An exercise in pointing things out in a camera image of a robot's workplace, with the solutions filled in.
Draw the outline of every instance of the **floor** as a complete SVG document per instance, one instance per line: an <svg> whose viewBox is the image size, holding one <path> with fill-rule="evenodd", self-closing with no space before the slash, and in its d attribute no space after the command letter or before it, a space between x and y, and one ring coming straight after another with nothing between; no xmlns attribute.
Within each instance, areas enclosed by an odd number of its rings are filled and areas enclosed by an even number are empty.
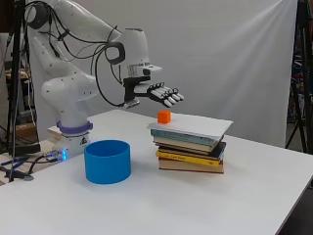
<svg viewBox="0 0 313 235"><path fill-rule="evenodd" d="M293 125L287 126L287 138L291 136ZM301 151L301 140L297 131L290 145L291 150ZM313 234L313 189L307 189L294 208L279 235L312 235Z"/></svg>

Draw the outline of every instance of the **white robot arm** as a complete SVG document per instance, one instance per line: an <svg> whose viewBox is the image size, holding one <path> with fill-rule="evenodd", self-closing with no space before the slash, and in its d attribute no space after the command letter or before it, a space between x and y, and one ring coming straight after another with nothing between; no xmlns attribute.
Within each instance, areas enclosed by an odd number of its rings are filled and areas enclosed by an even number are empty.
<svg viewBox="0 0 313 235"><path fill-rule="evenodd" d="M69 51L64 41L68 36L86 43L98 43L99 50L94 55L96 64L104 53L111 66L118 66L117 80L124 86L125 96L124 102L115 106L137 106L140 103L137 97L148 97L166 107L184 99L177 89L165 87L164 83L149 83L152 73L161 71L161 68L150 64L147 39L142 29L127 28L120 32L70 0L30 2L26 5L25 19L31 28L29 41L34 53L52 77L42 86L41 94L60 114L57 126L63 137L54 149L67 150L70 156L76 156L82 154L88 144L92 123L79 109L78 101L88 100L100 91L106 101L114 105L99 87L97 66L93 76L64 56L59 43L63 42ZM87 35L87 39L80 38L82 34ZM89 40L91 36L97 41Z"/></svg>

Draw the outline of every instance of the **blue bowl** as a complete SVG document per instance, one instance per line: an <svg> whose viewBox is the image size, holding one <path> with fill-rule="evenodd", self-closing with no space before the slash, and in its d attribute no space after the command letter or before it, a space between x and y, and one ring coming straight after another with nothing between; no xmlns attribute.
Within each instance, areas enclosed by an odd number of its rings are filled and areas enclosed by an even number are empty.
<svg viewBox="0 0 313 235"><path fill-rule="evenodd" d="M119 140L103 140L85 148L86 177L97 184L113 184L130 175L130 146Z"/></svg>

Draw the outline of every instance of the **small orange block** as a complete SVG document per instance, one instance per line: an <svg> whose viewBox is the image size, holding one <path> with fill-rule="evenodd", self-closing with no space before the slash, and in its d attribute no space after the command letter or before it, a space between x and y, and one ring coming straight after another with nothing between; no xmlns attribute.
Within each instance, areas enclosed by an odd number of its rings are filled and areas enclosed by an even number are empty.
<svg viewBox="0 0 313 235"><path fill-rule="evenodd" d="M172 120L172 113L169 110L163 110L157 113L157 122L168 124Z"/></svg>

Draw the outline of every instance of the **stack of books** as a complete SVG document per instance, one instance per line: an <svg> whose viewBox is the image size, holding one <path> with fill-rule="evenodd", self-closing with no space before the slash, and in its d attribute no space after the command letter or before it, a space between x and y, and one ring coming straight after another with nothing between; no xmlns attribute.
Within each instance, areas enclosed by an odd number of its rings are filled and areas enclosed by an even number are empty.
<svg viewBox="0 0 313 235"><path fill-rule="evenodd" d="M218 126L209 131L207 128L213 125L208 124L209 122L218 123ZM184 115L173 114L170 124L149 124L148 128L158 146L156 156L159 168L224 173L226 143L222 140L231 123L226 120L194 116L186 118Z"/></svg>

